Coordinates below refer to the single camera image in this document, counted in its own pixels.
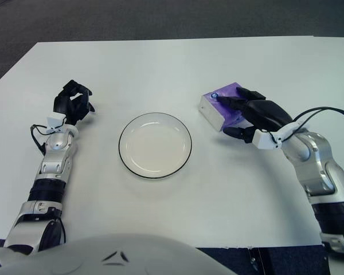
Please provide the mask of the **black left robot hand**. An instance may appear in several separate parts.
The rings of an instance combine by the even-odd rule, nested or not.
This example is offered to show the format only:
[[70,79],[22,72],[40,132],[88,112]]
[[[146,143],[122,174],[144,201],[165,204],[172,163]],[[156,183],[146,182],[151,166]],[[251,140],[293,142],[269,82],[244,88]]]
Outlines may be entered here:
[[64,114],[66,124],[76,125],[89,112],[95,112],[90,96],[92,92],[87,87],[70,80],[55,97],[53,111]]

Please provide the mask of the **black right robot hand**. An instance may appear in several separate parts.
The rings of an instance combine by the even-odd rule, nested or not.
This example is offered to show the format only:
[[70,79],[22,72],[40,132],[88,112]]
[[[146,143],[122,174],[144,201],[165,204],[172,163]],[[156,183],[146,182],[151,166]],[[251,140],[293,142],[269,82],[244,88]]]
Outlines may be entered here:
[[292,117],[279,105],[256,91],[238,87],[238,97],[217,96],[217,101],[232,110],[240,111],[243,118],[252,124],[251,127],[225,127],[223,133],[251,143],[257,129],[276,132],[292,123]]

